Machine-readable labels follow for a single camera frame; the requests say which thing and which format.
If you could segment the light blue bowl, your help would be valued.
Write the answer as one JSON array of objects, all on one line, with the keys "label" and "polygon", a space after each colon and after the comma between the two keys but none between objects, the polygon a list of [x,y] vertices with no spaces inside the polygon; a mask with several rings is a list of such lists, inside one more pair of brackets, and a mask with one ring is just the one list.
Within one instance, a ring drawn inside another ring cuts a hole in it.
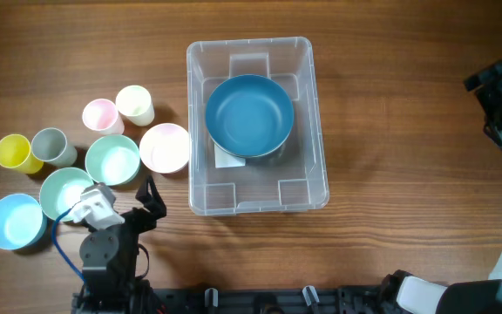
[{"label": "light blue bowl", "polygon": [[42,237],[46,226],[47,217],[33,197],[12,194],[0,200],[0,249],[30,246]]}]

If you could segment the dark blue plate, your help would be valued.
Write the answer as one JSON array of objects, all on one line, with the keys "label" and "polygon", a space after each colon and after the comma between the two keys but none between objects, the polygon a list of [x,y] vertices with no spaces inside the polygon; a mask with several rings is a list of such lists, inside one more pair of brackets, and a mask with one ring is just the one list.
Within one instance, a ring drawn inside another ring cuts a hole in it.
[{"label": "dark blue plate", "polygon": [[205,124],[214,143],[242,158],[273,153],[289,137],[294,123],[289,95],[272,79],[255,74],[221,83],[205,109]]}]

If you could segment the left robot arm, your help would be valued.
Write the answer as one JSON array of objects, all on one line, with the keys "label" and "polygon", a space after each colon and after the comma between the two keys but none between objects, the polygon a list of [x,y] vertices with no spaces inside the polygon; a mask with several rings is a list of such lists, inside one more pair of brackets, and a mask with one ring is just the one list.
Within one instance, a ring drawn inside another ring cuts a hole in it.
[{"label": "left robot arm", "polygon": [[155,229],[157,221],[166,217],[166,205],[151,175],[135,199],[142,206],[120,214],[113,208],[116,197],[111,189],[98,183],[86,188],[73,206],[73,221],[90,231],[79,249],[84,283],[73,295],[73,313],[167,312],[146,275],[136,274],[138,255],[147,252],[139,235]]}]

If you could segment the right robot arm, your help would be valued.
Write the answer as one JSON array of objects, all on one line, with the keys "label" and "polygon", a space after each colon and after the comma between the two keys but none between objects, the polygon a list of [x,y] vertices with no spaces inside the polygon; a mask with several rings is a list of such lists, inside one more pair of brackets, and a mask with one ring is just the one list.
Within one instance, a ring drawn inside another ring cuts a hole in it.
[{"label": "right robot arm", "polygon": [[[484,134],[502,150],[502,60],[464,81],[485,114]],[[376,297],[382,313],[502,313],[502,251],[484,281],[443,286],[405,272],[383,281]]]}]

